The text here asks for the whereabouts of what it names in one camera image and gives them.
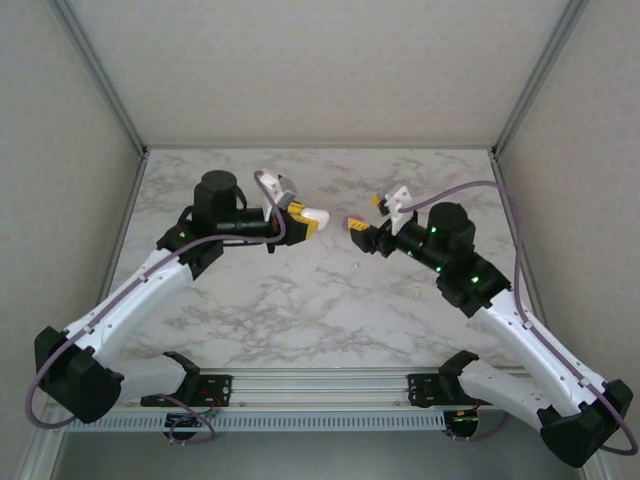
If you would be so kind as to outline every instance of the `white marble table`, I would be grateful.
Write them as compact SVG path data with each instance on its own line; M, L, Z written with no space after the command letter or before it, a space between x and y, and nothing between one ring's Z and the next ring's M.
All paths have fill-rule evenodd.
M327 229L274 255L263 246L228 249L167 300L123 356L176 350L205 368L432 367L467 349L494 365L515 364L441 298L434 273L398 252L388 259L361 253L341 225L346 214L379 224L369 197L394 183L424 198L493 179L481 150L154 150L114 285L192 203L203 173L233 172L258 205L252 172L265 167L292 178L300 201L329 210ZM452 198L476 223L477 250L511 278L514 250L496 191Z

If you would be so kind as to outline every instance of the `white wall panel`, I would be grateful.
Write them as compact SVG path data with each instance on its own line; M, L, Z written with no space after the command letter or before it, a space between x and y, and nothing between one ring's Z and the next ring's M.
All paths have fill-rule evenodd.
M489 145L566 0L71 3L147 144Z
M136 163L46 3L0 2L0 478L33 433L33 339L95 302Z
M640 435L638 0L587 7L503 169L524 210L549 325L635 391L629 418ZM619 464L623 478L639 478L638 457Z

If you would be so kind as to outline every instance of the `black cylindrical motor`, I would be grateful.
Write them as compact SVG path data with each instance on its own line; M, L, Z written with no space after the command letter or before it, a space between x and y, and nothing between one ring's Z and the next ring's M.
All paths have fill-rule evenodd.
M238 210L238 200L243 204ZM261 208L246 208L235 175L213 170L202 176L193 191L191 226L203 235L226 234L270 237L276 227L265 221Z

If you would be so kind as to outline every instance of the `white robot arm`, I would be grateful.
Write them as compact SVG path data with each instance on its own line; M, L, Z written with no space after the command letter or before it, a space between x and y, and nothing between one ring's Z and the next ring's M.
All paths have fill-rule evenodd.
M290 180L266 171L255 178L263 196L268 196L261 208L247 207L231 173L206 173L195 187L193 205L128 280L64 331L44 329L35 340L40 388L85 423L102 417L116 402L132 398L173 394L188 403L199 368L175 352L116 363L131 333L168 297L196 280L222 255L225 245L264 242L272 253L276 245L308 239L329 221L326 211L294 201L297 192ZM65 344L67 350L60 355ZM54 355L59 358L52 363ZM50 365L41 372L47 362Z
M510 282L475 252L475 225L460 205L435 204L425 228L406 187L372 200L389 218L379 228L349 219L353 242L385 258L399 250L438 273L442 296L499 338L533 379L508 375L462 351L440 368L442 391L452 400L470 397L500 407L539 431L565 463L583 465L619 426L602 398L624 417L631 390L621 380L605 381L517 305Z

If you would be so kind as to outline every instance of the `black bracket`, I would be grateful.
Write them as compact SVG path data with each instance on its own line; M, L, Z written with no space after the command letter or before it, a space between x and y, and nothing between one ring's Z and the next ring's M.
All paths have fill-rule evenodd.
M413 373L407 375L409 382L409 403L413 407L428 408L440 405L460 405L475 407L477 401L464 393L450 396L445 392L437 373Z
M210 407L212 404L218 407L228 407L232 383L233 377L231 375L200 375L193 396L185 403L190 407ZM143 407L166 407L170 406L170 402L150 395L142 397L140 405Z

